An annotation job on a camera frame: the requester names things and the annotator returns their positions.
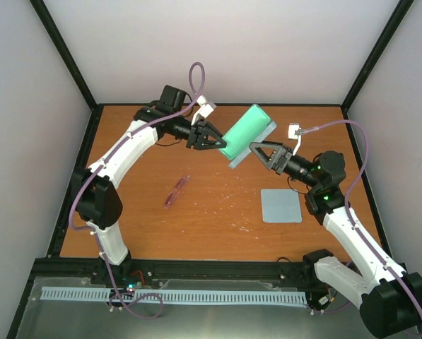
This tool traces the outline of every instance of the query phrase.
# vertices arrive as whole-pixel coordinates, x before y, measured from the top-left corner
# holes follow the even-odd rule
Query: black metal frame
[[[85,136],[78,152],[76,166],[85,166],[90,155],[91,147],[95,138],[96,131],[100,122],[102,111],[105,105],[136,105],[136,104],[97,104],[89,90],[81,72],[79,71],[76,62],[74,61],[71,52],[66,46],[65,41],[60,35],[55,22],[53,21],[49,11],[43,0],[30,0],[33,8],[38,14],[42,24],[47,33],[51,37],[58,53],[62,57],[66,67],[71,73],[78,89],[81,91],[83,98],[87,102],[91,110],[90,120],[86,129]],[[382,34],[379,36],[373,50],[364,63],[360,73],[355,82],[351,86],[345,100],[342,104],[266,104],[269,106],[303,106],[303,107],[340,107],[344,119],[348,119],[348,110],[353,104],[357,94],[360,92],[364,83],[368,79],[370,72],[381,57],[388,42],[391,40],[394,32],[399,27],[402,19],[410,9],[414,0],[399,0],[388,20]],[[222,104],[222,105],[250,105],[250,104]],[[361,166],[362,157],[358,149],[356,138],[354,136],[351,126],[347,126],[349,138],[351,140],[352,148],[356,156],[358,166]],[[373,213],[374,221],[380,237],[382,248],[389,254],[389,246],[385,231],[383,229],[377,207],[375,205],[373,192],[370,188],[368,178],[363,173],[363,185],[368,196],[371,212]],[[69,188],[66,191],[63,204],[57,224],[54,228],[54,234],[47,250],[47,257],[36,259],[33,264],[33,269],[28,278],[23,295],[20,300],[19,307],[11,324],[10,331],[7,338],[15,338],[18,332],[18,327],[27,304],[28,296],[30,295],[33,281],[36,277],[89,277],[94,283],[106,283],[108,281],[105,274],[101,272],[102,263],[100,259],[87,258],[60,258],[61,246],[66,235],[68,224],[68,211],[72,204],[69,198]],[[136,267],[143,272],[150,272],[149,280],[168,280],[172,278],[178,279],[219,279],[219,280],[260,280],[270,282],[281,287],[295,287],[298,290],[310,292],[319,292],[324,289],[323,285],[315,287],[307,286],[303,280],[295,273],[301,268],[301,263],[272,263],[272,262],[230,262],[230,261],[160,261],[160,260],[133,260]],[[280,279],[280,275],[284,275],[285,279]]]

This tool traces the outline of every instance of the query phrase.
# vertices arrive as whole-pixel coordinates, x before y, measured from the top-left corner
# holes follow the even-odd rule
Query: white cable clip
[[[192,126],[199,120],[200,117],[206,119],[211,113],[217,108],[216,104],[208,101],[203,95],[200,95],[197,99],[197,104],[200,106],[198,111],[195,112],[192,118]]]
[[[385,265],[383,266],[383,269],[384,270],[388,270],[388,268],[389,267],[392,267],[392,265],[387,261],[386,263],[385,263]]]
[[[302,135],[299,134],[300,125],[298,123],[292,123],[289,124],[288,129],[288,138],[289,140],[297,140],[297,145],[295,145],[293,155],[295,155],[300,147],[300,144],[302,143]]]

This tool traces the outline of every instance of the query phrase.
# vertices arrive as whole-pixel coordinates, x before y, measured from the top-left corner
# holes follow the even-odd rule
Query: red transparent object
[[[170,194],[168,194],[167,200],[165,200],[165,203],[163,204],[164,208],[170,208],[170,206],[176,201],[177,197],[181,194],[182,190],[184,189],[185,185],[187,185],[187,182],[189,182],[190,176],[187,175],[185,177],[182,177],[173,187]]]

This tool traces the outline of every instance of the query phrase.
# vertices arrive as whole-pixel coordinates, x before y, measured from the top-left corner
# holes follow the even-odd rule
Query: small white connector
[[[319,299],[319,304],[321,306],[325,305],[327,302],[329,302],[329,298],[327,298],[327,296],[323,296],[321,299]]]
[[[206,119],[209,115],[211,115],[215,108],[217,108],[213,102],[208,101],[203,95],[198,97],[197,104],[200,108],[195,112],[194,117],[192,118],[192,126],[195,125],[200,117]]]
[[[300,125],[298,123],[289,124],[288,138],[289,140],[297,140],[297,145],[295,145],[293,155],[297,153],[300,144],[302,143],[302,134],[300,131],[302,130],[300,129]]]

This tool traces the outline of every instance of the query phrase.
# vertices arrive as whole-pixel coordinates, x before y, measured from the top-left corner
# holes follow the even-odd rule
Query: black cable
[[[291,187],[291,183],[289,182],[291,180],[291,177],[288,177],[288,186],[289,186],[289,188],[290,189],[292,189],[294,192],[297,192],[297,193],[299,193],[299,194],[303,194],[303,195],[305,195],[306,193],[308,193],[308,192],[305,192],[305,193],[303,193],[303,192],[299,192],[299,191],[297,191],[296,189],[293,189],[292,187]]]
[[[162,143],[156,143],[156,145],[157,146],[162,146],[162,147],[170,147],[170,146],[173,146],[173,145],[177,145],[178,143],[180,143],[182,141],[182,139],[181,140],[179,140],[179,141],[176,141],[176,142],[174,142],[174,143],[169,143],[168,145],[164,145],[164,144],[162,144]]]
[[[289,260],[288,258],[286,258],[285,256],[281,256],[280,258],[278,258],[278,259],[276,260],[276,262],[278,263],[280,260],[287,260],[287,261],[289,261],[290,263],[292,263],[292,261],[291,261],[291,260]]]
[[[190,96],[190,94],[186,92],[185,95],[187,97],[189,97],[190,102],[192,102],[192,97]],[[194,108],[195,108],[195,106],[192,106],[192,108],[190,109],[189,113],[187,113],[186,115],[184,115],[184,118],[190,117],[193,114],[193,112],[194,112]]]

